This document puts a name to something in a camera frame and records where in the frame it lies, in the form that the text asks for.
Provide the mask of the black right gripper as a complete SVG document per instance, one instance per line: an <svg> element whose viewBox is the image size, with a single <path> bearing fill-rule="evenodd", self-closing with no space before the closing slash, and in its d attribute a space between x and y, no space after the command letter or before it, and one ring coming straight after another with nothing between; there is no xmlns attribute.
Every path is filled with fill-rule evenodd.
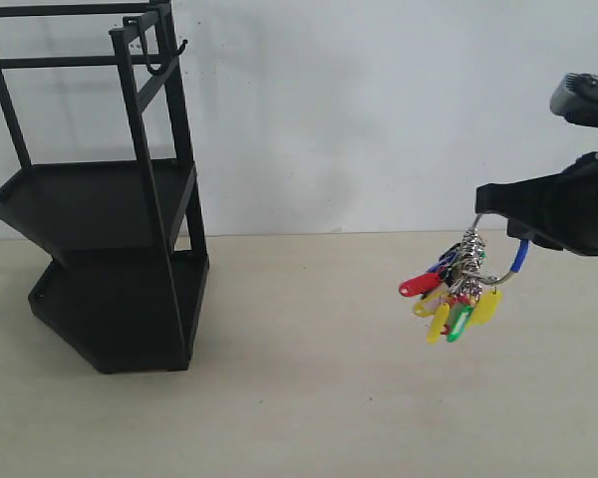
<svg viewBox="0 0 598 478"><path fill-rule="evenodd" d="M598 151L578 157L557 177L488 183L475 193L476 214L507 219L506 235L554 251L598 256ZM562 246L513 219L549 219Z"/></svg>

